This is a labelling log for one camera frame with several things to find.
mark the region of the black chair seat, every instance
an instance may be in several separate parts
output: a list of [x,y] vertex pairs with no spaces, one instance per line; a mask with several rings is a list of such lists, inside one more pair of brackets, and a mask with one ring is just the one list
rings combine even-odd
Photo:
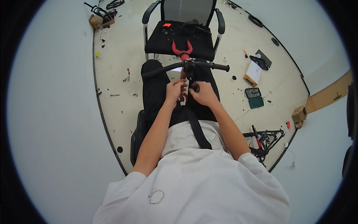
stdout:
[[[163,32],[165,23],[171,23],[171,26],[166,29],[167,34]],[[211,35],[202,31],[195,31],[192,35],[185,34],[182,31],[182,24],[182,22],[168,20],[159,21],[145,45],[144,51],[146,53],[175,55],[171,49],[173,39],[176,48],[180,51],[188,50],[187,40],[189,40],[193,47],[193,52],[189,55],[191,58],[203,58],[207,61],[213,61],[215,52]],[[200,27],[210,32],[208,27]]]

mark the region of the knee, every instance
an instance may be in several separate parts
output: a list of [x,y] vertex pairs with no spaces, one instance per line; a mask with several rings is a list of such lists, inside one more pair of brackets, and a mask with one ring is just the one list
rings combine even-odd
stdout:
[[142,67],[143,66],[152,66],[152,65],[161,65],[161,63],[158,60],[149,59],[142,65]]
[[153,71],[153,70],[161,68],[161,67],[162,67],[162,65],[159,61],[150,59],[142,65],[141,74],[143,74],[145,72]]

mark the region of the black pants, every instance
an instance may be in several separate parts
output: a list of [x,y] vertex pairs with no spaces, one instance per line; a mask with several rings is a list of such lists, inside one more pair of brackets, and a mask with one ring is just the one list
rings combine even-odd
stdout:
[[[201,58],[196,59],[196,61],[206,62]],[[163,66],[159,61],[151,59],[142,65],[141,74],[143,75],[146,72],[150,72],[162,67]],[[189,82],[188,87],[190,87],[194,81],[209,82],[211,83],[211,86],[213,87],[213,90],[220,101],[218,87],[216,86],[210,68],[196,66],[193,75],[194,78]],[[166,85],[168,83],[170,83],[170,80],[166,72],[160,73],[155,77],[143,81],[143,105],[148,128],[152,126],[160,108],[164,104],[166,96]],[[216,118],[210,108],[199,104],[193,99],[190,93],[188,94],[186,106],[191,107],[198,120],[216,121]],[[171,115],[169,127],[188,120],[187,115],[183,109],[184,106],[181,106],[180,102],[177,101],[176,107],[174,108]]]

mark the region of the black armrest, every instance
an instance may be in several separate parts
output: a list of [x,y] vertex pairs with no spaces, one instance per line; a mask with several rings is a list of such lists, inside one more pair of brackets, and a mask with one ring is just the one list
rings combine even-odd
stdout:
[[160,0],[152,3],[148,8],[147,10],[145,10],[144,12],[144,15],[143,15],[143,19],[142,19],[142,23],[143,24],[147,24],[148,21],[149,21],[149,17],[150,17],[150,14],[153,12],[153,10],[155,9],[155,7],[160,3]]
[[218,32],[219,34],[223,34],[225,32],[225,20],[223,14],[219,11],[219,9],[215,9],[215,12],[219,22]]

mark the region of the mesh chair back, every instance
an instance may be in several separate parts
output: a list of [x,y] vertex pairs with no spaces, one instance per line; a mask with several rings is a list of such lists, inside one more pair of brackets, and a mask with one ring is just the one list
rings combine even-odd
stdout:
[[161,20],[187,22],[193,19],[209,26],[216,0],[161,0]]

